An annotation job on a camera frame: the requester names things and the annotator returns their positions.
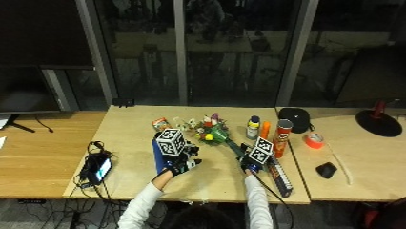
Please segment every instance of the glass window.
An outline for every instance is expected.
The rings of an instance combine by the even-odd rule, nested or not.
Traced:
[[[185,1],[189,104],[273,107],[300,1]]]
[[[291,106],[406,100],[404,0],[320,0]]]
[[[175,4],[168,0],[95,1],[122,98],[179,104]]]
[[[82,111],[108,109],[96,71],[67,70],[68,82]]]

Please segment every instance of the red object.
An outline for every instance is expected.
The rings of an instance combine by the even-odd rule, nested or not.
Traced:
[[[309,145],[309,147],[315,148],[315,149],[320,149],[325,144],[323,135],[320,135],[317,133],[311,133],[307,136],[305,142],[307,142],[307,145]]]
[[[261,135],[260,135],[264,139],[268,139],[269,128],[271,128],[271,122],[264,121]]]
[[[213,127],[212,121],[204,123],[205,127]]]
[[[281,158],[284,156],[285,146],[289,141],[292,127],[293,123],[288,119],[281,119],[279,121],[279,127],[273,138],[273,151],[276,153],[276,158]]]

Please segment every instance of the person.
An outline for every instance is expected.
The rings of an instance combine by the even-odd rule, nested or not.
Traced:
[[[247,198],[248,207],[251,210],[251,228],[252,229],[272,229],[273,219],[269,213],[268,199],[265,190],[257,181],[253,173],[253,166],[247,163],[248,160],[243,158],[241,169],[247,175]],[[199,159],[183,161],[175,163],[148,184],[145,189],[131,200],[128,207],[122,215],[119,226],[122,229],[139,229],[143,228],[144,222],[149,217],[149,211],[155,205],[157,199],[164,195],[163,189],[168,182],[180,174],[195,168],[203,161]],[[192,229],[192,228],[237,228],[233,219],[231,219],[223,212],[215,209],[209,209],[205,206],[195,206],[180,213],[175,219],[171,229]]]
[[[213,41],[227,18],[217,0],[191,0],[185,9],[187,29],[203,35],[203,40]]]

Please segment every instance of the yellow object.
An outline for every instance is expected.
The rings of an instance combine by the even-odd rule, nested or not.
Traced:
[[[213,140],[213,134],[195,134],[195,137],[200,140]]]
[[[259,127],[259,122],[252,122],[252,120],[249,121],[249,127]]]
[[[205,134],[204,140],[213,140],[213,134]]]

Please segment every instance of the green object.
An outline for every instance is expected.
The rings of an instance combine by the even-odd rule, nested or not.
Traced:
[[[229,134],[219,128],[219,125],[212,128],[211,133],[213,134],[213,141],[219,143],[224,143],[229,138]]]
[[[237,156],[244,157],[245,153],[243,152],[240,146],[237,146],[237,144],[229,138],[227,140],[227,143],[231,146],[231,149],[233,150],[233,152],[237,154]]]

